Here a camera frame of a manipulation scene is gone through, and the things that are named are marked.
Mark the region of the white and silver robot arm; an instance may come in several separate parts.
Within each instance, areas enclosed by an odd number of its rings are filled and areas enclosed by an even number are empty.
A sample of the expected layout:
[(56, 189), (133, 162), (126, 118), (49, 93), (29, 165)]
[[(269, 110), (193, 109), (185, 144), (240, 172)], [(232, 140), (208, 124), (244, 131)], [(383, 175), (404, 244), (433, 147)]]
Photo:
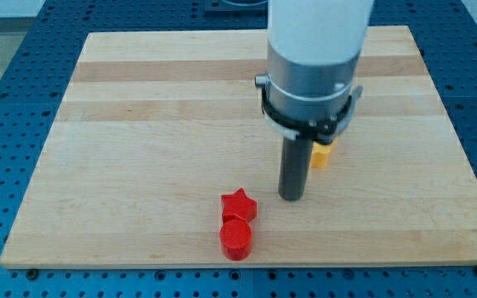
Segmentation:
[(295, 120), (324, 120), (348, 102), (373, 0), (269, 0), (267, 99)]

